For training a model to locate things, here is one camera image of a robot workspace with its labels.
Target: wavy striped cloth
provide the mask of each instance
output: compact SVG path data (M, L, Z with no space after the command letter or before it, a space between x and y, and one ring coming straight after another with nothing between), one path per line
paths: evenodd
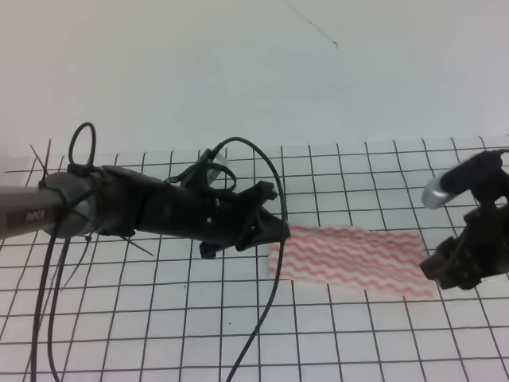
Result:
M426 258L416 233L372 232L362 228L290 226L282 279L339 283L382 293L429 297L433 282L421 272ZM274 277L279 244L270 246L269 276Z

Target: black cable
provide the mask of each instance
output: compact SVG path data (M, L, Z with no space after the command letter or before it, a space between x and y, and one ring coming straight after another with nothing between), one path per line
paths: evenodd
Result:
M204 167L205 170L217 170L217 171L220 171L221 173L225 173L227 176L230 177L230 179L233 181L233 185L231 185L230 187L227 187L226 189L222 189L222 190L231 192L237 186L237 177L235 176L233 171L231 171L228 167L226 167L224 165L221 165L219 163L214 163L214 162L195 163L195 164L191 165L190 167L188 167L187 169L185 169L184 171L182 171L181 173L179 173L178 175L176 175L174 177L169 177L167 181L169 183L178 183L179 181L183 181L189 174L194 173L200 167Z
M51 310L49 311L49 322L48 322L48 361L49 368L53 374L55 382L60 382L58 373L55 369L55 361L53 360L53 323L55 321L56 302L58 301L58 292L60 289L60 282L62 281L62 274L64 273L65 258L69 250L71 239L64 241L62 252L60 253L60 259L58 261L58 273L56 274L55 289L53 290L53 300L51 303Z
M73 157L73 151L74 151L74 145L76 144L76 140L78 139L78 136L80 135L81 131L85 129L86 127L90 128L91 132L91 148L90 148L90 154L88 156L88 162L87 165L91 168L94 167L94 158L95 158L95 145L96 145L96 136L95 136L95 127L93 124L89 122L82 123L74 132L71 138L71 143L69 144L69 151L68 151L68 159L69 163L75 164L74 157ZM76 205L80 203L82 200L85 200L89 196L93 195L95 192L99 191L100 187L96 189L90 190L88 193L85 193L81 198L79 198L76 201L73 201L73 203L69 204L67 201L62 197L64 203L66 204L64 206L64 211L62 214L60 214L59 218L56 221L55 227L52 230L51 238L49 240L48 249L46 250L45 255L45 261L42 267L42 274L41 274L41 283L39 284L39 291L37 292L37 301L36 301L36 307L35 312L33 314L33 328L32 328L32 352L30 355L30 381L36 382L37 381L37 340L39 338L39 328L41 324L41 308L42 308L42 300L44 298L45 293L45 285L46 281L48 279L48 271L49 271L49 263L51 260L51 256L53 253L53 248L55 247L56 242L56 236L58 235L58 232L60 231L60 224L62 222L62 216L65 216L65 213L72 212ZM53 333L53 323L55 319L55 311L56 311L56 304L58 301L58 293L60 289L60 282L62 279L63 269L65 265L65 258L67 256L68 252L68 246L70 244L70 239L66 239L64 242L64 247L62 248L62 252L60 254L60 261L59 261L59 268L58 268L58 274L56 277L56 285L55 289L53 291L53 300L52 300L52 306L49 313L49 324L48 324L48 359L49 359L49 365L51 368L51 372L53 374L53 378L56 382L60 382L58 378L58 374L55 370L55 361L53 360L53 353L52 353L52 333Z
M39 284L39 291L37 292L37 300L35 304L35 311L33 313L33 328L32 328L32 352L30 354L30 381L37 381L37 340L39 338L39 325L41 323L41 309L42 300L45 295L46 280L48 279L49 263L55 247L56 234L60 229L60 223L55 224L55 228L49 239L48 249L46 249L45 261L42 266L41 282Z
M254 327L253 333L249 336L247 339L246 344L244 345L242 351L239 354L239 357L237 358L237 361L235 361L233 367L230 370L230 373L228 374L228 378L226 379L226 382L231 382L231 379L235 375L235 372L237 371L237 368L240 366L240 363L242 362L242 359L247 353L247 350L251 346L251 343L256 338L256 335L258 334L260 327L262 326L263 322L265 321L265 318L267 314L269 313L270 308L272 307L272 303L274 301L274 298L276 296L276 292L278 290L279 285L279 279L281 276L281 267L283 263L283 252L285 250L285 240L286 240L286 197L285 193L282 188L281 179L279 178L278 171L274 167L274 164L272 161L265 155L263 151L261 151L254 143L248 141L247 139L240 138L240 137L232 137L229 139L226 139L225 141L222 141L217 147L212 151L212 158L215 158L216 155L221 151L221 149L227 145L229 142L241 142L245 145L248 145L251 149L256 151L256 153L262 157L262 159L266 162L266 164L269 166L270 171L274 175L274 178L276 180L276 186L278 188L279 192L279 200L281 202L281 240L280 240L280 246L279 246L279 255L278 255L278 265L276 267L276 274L274 276L274 284L272 285L272 291L270 292L269 299L267 300L267 304L265 306L265 309L262 312L262 315L260 316L260 319L256 323L256 326Z
M78 139L78 136L80 135L81 131L84 128L86 128L86 127L90 127L90 134L91 134L90 154L88 156L88 163L87 164L89 166L93 166L94 165L94 158L95 158L95 127L90 122L82 123L76 129L74 134L72 135L71 143L69 144L69 152L68 152L69 163L71 163L72 165L75 165L74 157L72 156L73 155L73 151L74 151L74 145L76 144L76 140Z

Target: white background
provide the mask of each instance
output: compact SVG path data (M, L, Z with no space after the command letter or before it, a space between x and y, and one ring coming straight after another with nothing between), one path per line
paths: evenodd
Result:
M2 152L505 132L508 1L288 1L2 0Z

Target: robotic arm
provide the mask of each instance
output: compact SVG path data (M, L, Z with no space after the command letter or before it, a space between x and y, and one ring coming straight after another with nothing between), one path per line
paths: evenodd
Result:
M117 166L101 168L70 164L67 172L48 175L38 188L0 189L0 239L39 229L70 238L98 232L132 236L135 230L186 237L202 242L204 258L235 246L243 251L281 239L282 222L262 206L277 196L274 186L260 181L235 193L213 189L224 165L206 150L186 170L180 185ZM285 224L286 237L289 236Z
M502 169L507 150L484 151L429 181L422 203L436 209L465 191L479 207L464 216L467 224L459 238L449 237L422 262L421 269L442 289L472 289L481 279L509 271L509 175Z

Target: grid paper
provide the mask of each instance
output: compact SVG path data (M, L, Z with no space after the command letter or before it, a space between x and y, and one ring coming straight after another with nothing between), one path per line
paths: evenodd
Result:
M459 235L462 216L476 206L470 194L447 208L424 209L420 195L440 170L484 148L509 146L508 137L330 146L272 147L286 188L289 222L355 225L417 232L428 253ZM199 152L100 155L151 176L179 174ZM238 191L270 181L251 149L227 147ZM85 157L76 158L84 162ZM66 158L51 157L51 171ZM34 158L12 160L3 185L35 186ZM229 185L224 178L218 187ZM279 213L279 201L267 207ZM84 264L59 295L53 353L60 377L72 381L221 381L255 326L270 293L267 246L228 249L201 259L198 243L139 232L133 240L155 255L115 238L94 236ZM29 380L29 343L38 280L49 236L4 240L0 247L0 380ZM56 245L49 275L60 253ZM75 238L63 281L84 249ZM49 311L47 297L45 312ZM39 381L52 380L41 324ZM449 382L508 380L509 281L506 275L475 290L437 290L426 300L380 296L320 283L281 281L260 335L235 380Z

